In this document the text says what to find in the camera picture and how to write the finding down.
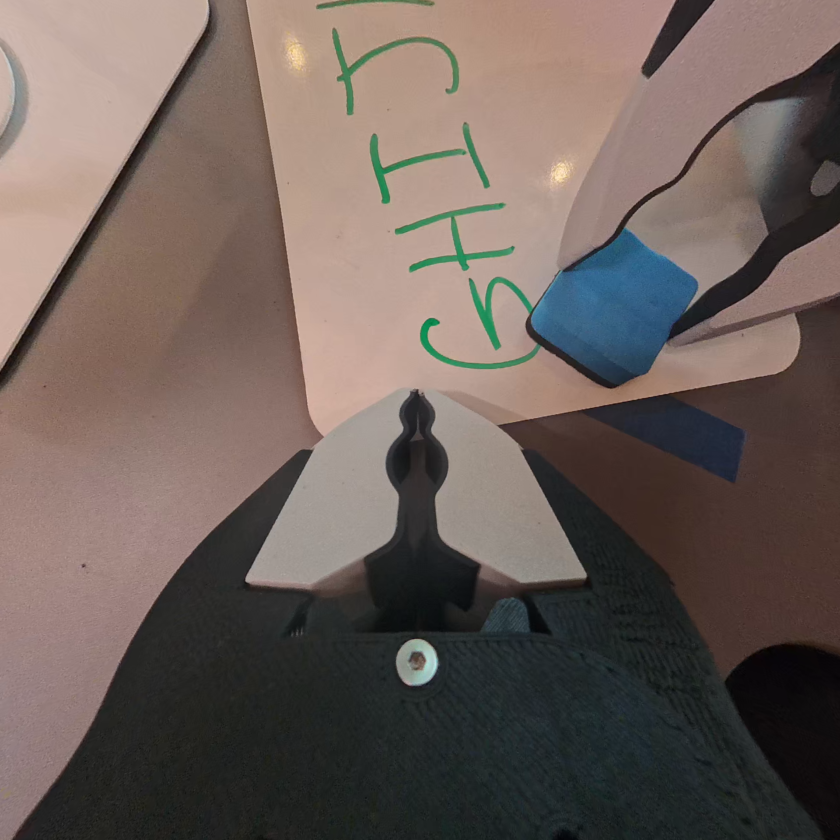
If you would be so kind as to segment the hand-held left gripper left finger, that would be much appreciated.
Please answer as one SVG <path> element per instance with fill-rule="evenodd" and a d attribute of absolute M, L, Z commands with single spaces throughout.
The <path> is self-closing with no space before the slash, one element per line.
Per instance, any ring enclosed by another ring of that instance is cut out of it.
<path fill-rule="evenodd" d="M 375 604 L 365 558 L 394 540 L 400 505 L 392 448 L 412 429 L 417 391 L 396 390 L 352 415 L 311 450 L 245 582 L 335 602 L 353 623 Z"/>

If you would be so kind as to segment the white whiteboard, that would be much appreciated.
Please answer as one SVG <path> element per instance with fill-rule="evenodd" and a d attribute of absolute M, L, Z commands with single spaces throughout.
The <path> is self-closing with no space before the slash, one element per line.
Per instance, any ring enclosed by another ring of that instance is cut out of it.
<path fill-rule="evenodd" d="M 308 409 L 402 387 L 493 423 L 774 375 L 790 315 L 608 390 L 524 323 L 670 2 L 247 2 Z"/>

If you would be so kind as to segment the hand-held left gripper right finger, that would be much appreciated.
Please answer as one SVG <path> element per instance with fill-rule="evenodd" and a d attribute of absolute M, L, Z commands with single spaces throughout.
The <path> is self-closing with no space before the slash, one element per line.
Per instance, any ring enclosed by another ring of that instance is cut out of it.
<path fill-rule="evenodd" d="M 423 397 L 433 416 L 429 433 L 446 462 L 434 499 L 437 535 L 479 567 L 470 607 L 447 606 L 447 621 L 483 623 L 500 599 L 587 585 L 522 448 L 443 393 Z"/>

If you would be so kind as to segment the blue whiteboard eraser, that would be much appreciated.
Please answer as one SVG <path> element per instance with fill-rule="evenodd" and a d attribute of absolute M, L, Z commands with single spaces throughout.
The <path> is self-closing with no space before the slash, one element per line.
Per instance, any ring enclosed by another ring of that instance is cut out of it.
<path fill-rule="evenodd" d="M 624 229 L 553 279 L 526 330 L 586 378 L 612 389 L 650 371 L 697 290 L 696 278 Z"/>

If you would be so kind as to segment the white metal desk stand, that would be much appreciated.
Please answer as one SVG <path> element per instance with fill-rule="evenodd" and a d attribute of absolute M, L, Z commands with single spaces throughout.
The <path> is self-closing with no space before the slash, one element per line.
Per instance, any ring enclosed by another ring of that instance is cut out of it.
<path fill-rule="evenodd" d="M 206 1 L 1 2 L 2 364 L 208 19 Z"/>

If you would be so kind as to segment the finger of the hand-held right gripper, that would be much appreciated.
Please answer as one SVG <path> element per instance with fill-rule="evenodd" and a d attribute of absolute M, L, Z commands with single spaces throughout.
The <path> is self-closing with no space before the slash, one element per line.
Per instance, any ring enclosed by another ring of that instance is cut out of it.
<path fill-rule="evenodd" d="M 693 302 L 669 339 L 684 345 L 746 329 L 831 300 L 839 292 L 839 223 L 791 222 Z"/>
<path fill-rule="evenodd" d="M 678 180 L 708 136 L 760 93 L 838 44 L 838 2 L 711 2 L 635 82 L 576 194 L 559 268 L 606 245 Z"/>

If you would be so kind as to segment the blue tape strip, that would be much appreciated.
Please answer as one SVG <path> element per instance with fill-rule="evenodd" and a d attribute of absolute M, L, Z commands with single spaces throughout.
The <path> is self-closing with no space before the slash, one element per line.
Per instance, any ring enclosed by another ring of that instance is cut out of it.
<path fill-rule="evenodd" d="M 672 395 L 584 409 L 584 415 L 646 445 L 735 482 L 746 432 Z"/>

